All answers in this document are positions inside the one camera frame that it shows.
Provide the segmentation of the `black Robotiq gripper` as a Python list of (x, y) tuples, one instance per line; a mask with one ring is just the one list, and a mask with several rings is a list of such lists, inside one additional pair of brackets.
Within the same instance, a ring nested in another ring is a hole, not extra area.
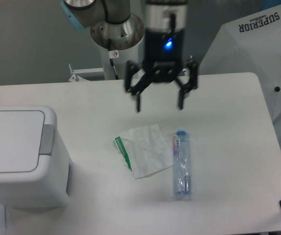
[[(189, 72), (187, 83), (182, 83), (177, 78), (183, 68), (184, 36), (184, 29), (169, 33), (146, 29), (144, 59), (142, 63), (127, 61), (124, 81), (125, 91), (136, 99), (137, 112), (141, 111), (140, 95), (151, 83), (170, 83), (175, 80), (179, 85), (178, 108), (180, 110), (183, 109), (184, 99), (190, 91), (198, 88), (199, 64), (194, 59), (189, 59), (184, 64), (186, 72)], [(135, 85), (132, 85), (133, 76), (141, 70), (144, 74)]]

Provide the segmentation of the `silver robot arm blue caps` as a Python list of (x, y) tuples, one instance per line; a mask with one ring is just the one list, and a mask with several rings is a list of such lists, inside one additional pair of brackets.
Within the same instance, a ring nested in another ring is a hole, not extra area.
[(144, 42), (141, 63), (126, 62), (124, 88), (141, 106), (141, 93), (152, 83), (176, 82), (178, 108), (183, 109), (190, 91), (198, 87), (198, 63), (182, 60), (188, 1), (148, 0), (146, 21), (130, 10), (128, 0), (64, 0), (70, 24), (90, 28), (94, 41), (107, 51), (120, 51)]

